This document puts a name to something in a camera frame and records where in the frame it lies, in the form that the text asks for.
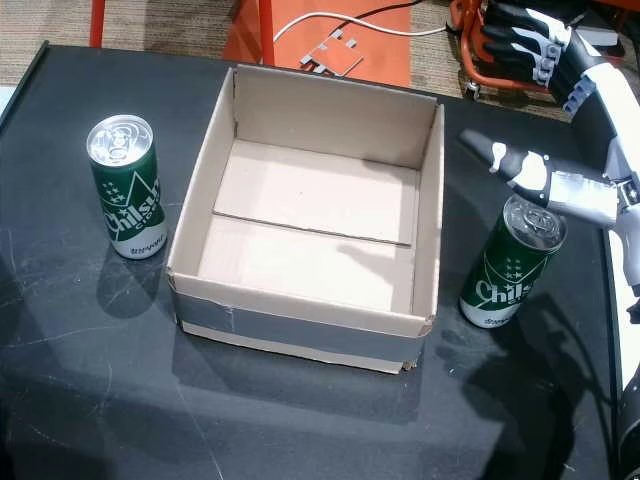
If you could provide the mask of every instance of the robot finger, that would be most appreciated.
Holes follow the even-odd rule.
[[[487,25],[508,25],[533,30],[561,47],[569,43],[571,30],[553,17],[530,8],[521,8],[501,2],[489,2],[484,16]]]

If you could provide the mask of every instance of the white cable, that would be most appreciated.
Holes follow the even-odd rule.
[[[329,18],[337,18],[340,20],[348,20],[353,23],[357,23],[358,25],[362,25],[363,27],[371,28],[373,30],[377,30],[382,33],[389,33],[391,35],[401,35],[403,37],[421,37],[424,35],[431,35],[432,33],[439,33],[445,30],[445,27],[435,28],[433,30],[426,30],[424,32],[400,32],[398,30],[391,30],[390,28],[379,27],[378,25],[374,25],[373,23],[365,22],[360,20],[359,18],[349,17],[348,15],[342,15],[341,13],[331,13],[331,12],[310,12],[306,13],[298,18],[291,20],[284,27],[280,29],[278,33],[273,36],[273,43],[276,43],[278,39],[291,27],[293,27],[296,23],[302,22],[307,18],[311,17],[329,17]]]

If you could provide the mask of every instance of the orange chair leg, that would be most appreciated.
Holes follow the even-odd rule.
[[[89,27],[89,46],[102,47],[102,29],[104,27],[105,0],[91,0],[91,25]]]
[[[262,63],[275,65],[273,52],[273,13],[271,0],[260,0],[260,43],[262,43]]]

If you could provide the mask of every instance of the can label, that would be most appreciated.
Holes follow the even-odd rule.
[[[522,199],[510,199],[507,202],[503,215],[498,218],[484,250],[465,281],[460,307],[465,316],[478,326],[492,328],[508,322],[564,240],[564,221],[540,207],[533,204],[529,207],[523,202]],[[562,226],[562,231],[558,229],[557,244],[546,249],[524,245],[505,223],[505,214],[514,211],[518,215],[522,213],[517,219],[525,218],[535,228],[544,226],[545,234],[549,234],[548,227]],[[526,233],[541,235],[534,231],[534,227]]]
[[[102,211],[114,242],[129,240],[144,228],[164,221],[158,178],[150,175],[145,181],[140,173],[151,172],[141,170],[122,175],[98,175]]]
[[[547,265],[547,258],[538,258],[531,265],[519,257],[494,258],[492,263],[487,251],[483,252],[461,296],[463,311],[471,321],[483,327],[498,327],[515,313]]]

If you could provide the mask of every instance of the green can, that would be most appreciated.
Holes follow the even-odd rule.
[[[167,241],[151,127],[134,115],[109,117],[89,132],[87,152],[113,248],[150,257]]]
[[[483,328],[507,323],[566,236],[564,218],[511,196],[462,289],[467,319]]]

